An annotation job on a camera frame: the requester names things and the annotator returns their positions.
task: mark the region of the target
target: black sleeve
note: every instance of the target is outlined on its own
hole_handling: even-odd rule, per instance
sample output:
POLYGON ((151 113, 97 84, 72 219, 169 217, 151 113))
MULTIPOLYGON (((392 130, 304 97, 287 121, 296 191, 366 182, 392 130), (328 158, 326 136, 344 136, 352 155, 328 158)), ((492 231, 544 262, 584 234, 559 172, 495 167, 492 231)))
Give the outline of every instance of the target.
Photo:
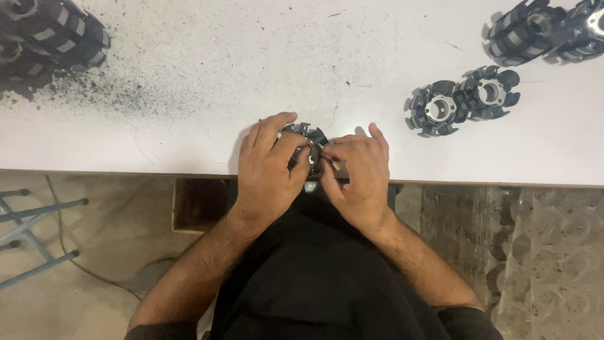
POLYGON ((137 326, 131 329, 124 340, 197 340, 197 324, 179 322, 175 324, 137 326))
POLYGON ((489 316, 472 307, 451 307, 438 313, 451 340, 503 340, 489 316))

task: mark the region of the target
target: blue stool leg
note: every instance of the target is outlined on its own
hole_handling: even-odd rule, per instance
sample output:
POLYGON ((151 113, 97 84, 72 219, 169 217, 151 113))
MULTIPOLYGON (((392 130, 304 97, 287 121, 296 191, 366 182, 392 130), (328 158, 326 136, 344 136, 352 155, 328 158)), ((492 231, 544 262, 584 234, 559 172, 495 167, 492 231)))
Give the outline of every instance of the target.
POLYGON ((31 269, 31 270, 29 270, 29 271, 27 271, 27 272, 25 272, 23 274, 17 275, 17 276, 15 276, 12 279, 8 279, 8 280, 6 280, 4 282, 1 282, 0 283, 0 289, 4 289, 4 288, 6 288, 6 287, 8 287, 8 286, 10 286, 12 284, 15 284, 15 283, 19 282, 19 281, 25 280, 26 278, 29 278, 31 276, 34 276, 35 274, 41 273, 44 270, 52 268, 52 267, 56 266, 59 263, 71 260, 72 258, 77 257, 79 255, 80 255, 79 251, 77 251, 77 250, 71 251, 71 252, 67 253, 66 255, 61 256, 60 258, 58 258, 56 260, 52 260, 52 261, 46 262, 45 264, 43 264, 43 265, 41 265, 39 267, 36 267, 34 269, 31 269))
POLYGON ((0 246, 0 252, 3 250, 7 250, 7 249, 17 248, 20 245, 21 245, 21 241, 19 241, 19 240, 11 241, 7 244, 3 244, 2 246, 0 246))
POLYGON ((13 190, 13 191, 2 191, 2 192, 0 192, 0 197, 27 196, 29 194, 30 194, 29 190, 21 189, 21 190, 13 190))
POLYGON ((9 240, 10 238, 12 238, 13 236, 23 232, 23 230, 29 229, 32 225, 42 221, 44 218, 46 218, 50 213, 47 212, 46 214, 42 214, 42 215, 38 215, 32 219, 30 219, 29 221, 26 221, 25 223, 23 223, 22 225, 14 228, 11 232, 9 232, 8 234, 4 235, 3 237, 0 237, 0 243, 4 242, 6 240, 9 240))
POLYGON ((51 206, 45 206, 45 207, 41 207, 41 208, 12 212, 10 214, 0 215, 0 223, 16 220, 17 218, 24 218, 24 217, 28 217, 28 216, 37 216, 40 214, 44 214, 46 212, 59 211, 61 209, 71 208, 74 206, 85 206, 86 204, 88 204, 88 199, 83 198, 81 200, 77 200, 77 201, 73 201, 73 202, 59 203, 59 204, 54 204, 51 206))
MULTIPOLYGON (((2 199, 2 197, 0 197, 0 209, 4 210, 5 214, 13 213, 13 210, 10 209, 10 207, 8 206, 8 204, 6 204, 6 202, 2 199)), ((20 218, 17 218, 16 220, 14 220, 14 223, 17 224, 17 227, 19 227, 20 225, 23 224, 23 221, 21 221, 20 218)), ((54 257, 48 252, 48 250, 46 250, 46 247, 44 246, 44 244, 42 244, 42 242, 40 242, 40 240, 38 240, 38 238, 34 235, 34 233, 31 232, 31 230, 29 230, 29 229, 23 230, 22 234, 23 234, 23 237, 29 243, 31 243, 31 245, 34 246, 34 248, 36 248, 37 251, 39 251, 40 254, 42 254, 42 256, 47 261, 54 260, 54 257)))

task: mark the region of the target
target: hand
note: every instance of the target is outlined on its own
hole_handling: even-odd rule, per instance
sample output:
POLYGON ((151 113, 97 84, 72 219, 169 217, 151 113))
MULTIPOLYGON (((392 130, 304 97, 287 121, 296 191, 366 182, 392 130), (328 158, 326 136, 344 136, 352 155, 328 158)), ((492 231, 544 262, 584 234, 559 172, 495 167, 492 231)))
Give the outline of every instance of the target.
POLYGON ((238 219, 238 223, 253 228, 257 235, 287 211, 302 191, 310 171, 310 148, 306 138, 284 132, 275 143, 285 124, 293 123, 297 117, 295 112, 268 117, 254 125, 241 144, 239 193, 229 215, 238 219), (288 170, 296 148, 305 145, 297 164, 288 170))
POLYGON ((321 184, 332 204, 348 223, 368 236, 380 231, 394 217, 388 207, 388 143, 375 125, 369 125, 373 138, 348 135, 335 139, 323 153, 346 162, 350 184, 342 186, 331 164, 323 159, 321 184))

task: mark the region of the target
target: person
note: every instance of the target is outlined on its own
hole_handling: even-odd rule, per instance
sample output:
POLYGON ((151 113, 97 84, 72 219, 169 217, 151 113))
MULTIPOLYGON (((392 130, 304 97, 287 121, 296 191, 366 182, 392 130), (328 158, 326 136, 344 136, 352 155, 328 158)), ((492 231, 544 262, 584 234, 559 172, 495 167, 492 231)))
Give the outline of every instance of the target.
POLYGON ((321 199, 301 193, 308 141, 284 132, 275 142, 296 119, 251 128, 234 206, 149 292, 126 339, 196 339, 215 298, 210 339, 502 339, 472 289, 388 207, 377 126, 324 149, 350 183, 323 160, 321 199))

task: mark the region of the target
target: forearm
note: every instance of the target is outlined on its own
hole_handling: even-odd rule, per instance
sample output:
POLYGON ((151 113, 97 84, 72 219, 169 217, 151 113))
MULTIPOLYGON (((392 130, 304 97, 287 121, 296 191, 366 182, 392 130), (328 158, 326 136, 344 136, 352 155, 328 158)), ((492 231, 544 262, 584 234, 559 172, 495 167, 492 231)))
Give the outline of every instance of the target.
POLYGON ((168 270, 137 308, 138 325, 196 322, 209 308, 229 268, 258 236, 230 212, 168 270))
POLYGON ((394 214, 388 215, 379 232, 366 236, 394 261, 429 306, 483 309, 476 294, 453 268, 394 214))

